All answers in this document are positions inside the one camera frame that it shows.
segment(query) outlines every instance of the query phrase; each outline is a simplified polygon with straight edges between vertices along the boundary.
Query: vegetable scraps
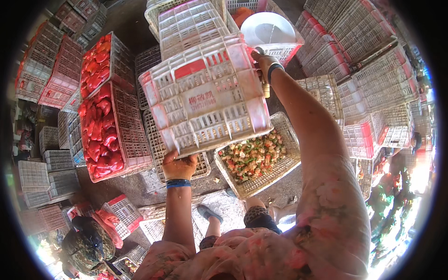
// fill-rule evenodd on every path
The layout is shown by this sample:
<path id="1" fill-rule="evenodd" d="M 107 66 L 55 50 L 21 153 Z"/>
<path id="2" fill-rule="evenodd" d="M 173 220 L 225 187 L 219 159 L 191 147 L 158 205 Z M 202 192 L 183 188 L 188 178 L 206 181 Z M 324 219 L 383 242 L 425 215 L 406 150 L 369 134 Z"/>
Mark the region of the vegetable scraps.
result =
<path id="1" fill-rule="evenodd" d="M 109 78 L 112 34 L 99 39 L 96 45 L 82 56 L 81 97 L 87 98 Z"/>
<path id="2" fill-rule="evenodd" d="M 274 129 L 269 134 L 232 144 L 218 152 L 237 182 L 255 180 L 272 172 L 272 165 L 286 154 L 282 136 Z"/>
<path id="3" fill-rule="evenodd" d="M 111 85 L 102 86 L 95 96 L 84 99 L 78 114 L 84 158 L 90 175 L 98 179 L 122 170 L 125 164 L 112 110 Z"/>

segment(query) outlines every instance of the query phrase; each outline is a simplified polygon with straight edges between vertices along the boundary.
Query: worker's left hand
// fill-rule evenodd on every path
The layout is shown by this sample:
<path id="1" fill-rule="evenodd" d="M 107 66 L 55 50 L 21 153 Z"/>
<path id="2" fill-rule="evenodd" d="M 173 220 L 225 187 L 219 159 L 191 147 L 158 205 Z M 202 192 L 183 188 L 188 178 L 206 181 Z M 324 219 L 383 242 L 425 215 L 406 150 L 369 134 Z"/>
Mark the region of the worker's left hand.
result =
<path id="1" fill-rule="evenodd" d="M 162 170 L 165 174 L 166 181 L 168 180 L 191 180 L 196 165 L 198 165 L 198 155 L 190 155 L 182 159 L 176 159 L 179 155 L 177 150 L 171 151 L 165 155 L 162 163 Z"/>

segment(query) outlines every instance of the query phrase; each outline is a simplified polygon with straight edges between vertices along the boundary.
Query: camouflage jacket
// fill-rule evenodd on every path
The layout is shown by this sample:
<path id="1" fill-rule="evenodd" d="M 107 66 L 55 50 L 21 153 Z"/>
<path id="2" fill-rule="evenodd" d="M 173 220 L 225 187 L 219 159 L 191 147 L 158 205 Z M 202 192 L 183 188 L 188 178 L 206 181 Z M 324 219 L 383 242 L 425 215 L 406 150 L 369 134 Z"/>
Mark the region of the camouflage jacket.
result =
<path id="1" fill-rule="evenodd" d="M 103 254 L 94 248 L 92 242 L 82 231 L 71 230 L 62 241 L 62 250 L 68 256 L 68 262 L 79 272 L 87 276 L 96 276 L 106 269 L 103 260 L 110 260 L 115 254 L 115 245 L 106 231 L 93 219 L 89 217 L 79 217 L 84 226 L 91 226 L 103 240 Z"/>

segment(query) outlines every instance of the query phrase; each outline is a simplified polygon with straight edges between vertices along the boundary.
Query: concrete floor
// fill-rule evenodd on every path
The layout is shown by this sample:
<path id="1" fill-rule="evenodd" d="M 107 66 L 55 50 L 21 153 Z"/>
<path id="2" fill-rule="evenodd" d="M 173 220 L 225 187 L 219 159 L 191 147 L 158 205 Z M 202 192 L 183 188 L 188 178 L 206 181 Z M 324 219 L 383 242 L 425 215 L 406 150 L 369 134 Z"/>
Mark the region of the concrete floor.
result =
<path id="1" fill-rule="evenodd" d="M 292 3 L 289 0 L 277 0 L 276 3 L 285 11 L 290 20 L 295 23 L 302 11 L 304 0 L 300 3 Z M 148 29 L 148 23 L 144 18 L 146 0 L 121 0 L 108 9 L 108 17 L 102 32 L 91 41 L 93 46 L 100 36 L 114 31 L 117 37 L 136 55 L 157 44 L 157 41 Z M 297 59 L 294 57 L 289 63 L 286 71 L 295 79 L 304 78 Z M 277 96 L 271 90 L 271 97 L 267 99 L 269 113 L 278 111 L 286 112 Z M 211 163 L 209 176 L 192 182 L 193 196 L 210 193 L 216 190 L 228 188 L 228 184 L 222 177 L 216 164 L 212 161 L 211 152 L 208 153 Z M 153 205 L 165 201 L 166 189 L 159 183 L 154 170 L 148 170 L 140 174 L 131 175 L 126 178 L 116 177 L 106 181 L 93 184 L 90 181 L 86 168 L 78 168 L 79 182 L 82 188 L 82 196 L 92 202 L 94 208 L 100 208 L 103 203 L 117 197 L 121 193 L 132 201 L 137 207 Z M 294 169 L 290 174 L 260 192 L 256 197 L 260 198 L 266 205 L 269 201 L 275 201 L 279 207 L 285 206 L 293 200 L 296 195 L 300 198 L 302 193 L 302 168 Z M 125 247 L 132 242 L 139 243 L 148 248 L 150 243 L 141 229 L 137 229 L 125 240 Z"/>

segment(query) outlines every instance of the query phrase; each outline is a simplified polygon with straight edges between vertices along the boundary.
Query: patterned shorts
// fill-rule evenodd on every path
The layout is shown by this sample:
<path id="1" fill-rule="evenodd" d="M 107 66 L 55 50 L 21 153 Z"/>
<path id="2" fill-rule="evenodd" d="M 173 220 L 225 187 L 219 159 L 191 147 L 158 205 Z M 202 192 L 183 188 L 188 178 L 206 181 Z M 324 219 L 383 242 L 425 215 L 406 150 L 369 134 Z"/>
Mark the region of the patterned shorts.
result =
<path id="1" fill-rule="evenodd" d="M 282 231 L 277 227 L 274 219 L 269 215 L 267 209 L 261 206 L 253 206 L 247 210 L 244 215 L 244 224 L 246 228 L 267 228 L 277 234 L 281 234 Z M 218 239 L 218 236 L 211 235 L 202 239 L 199 244 L 199 249 L 211 248 Z"/>

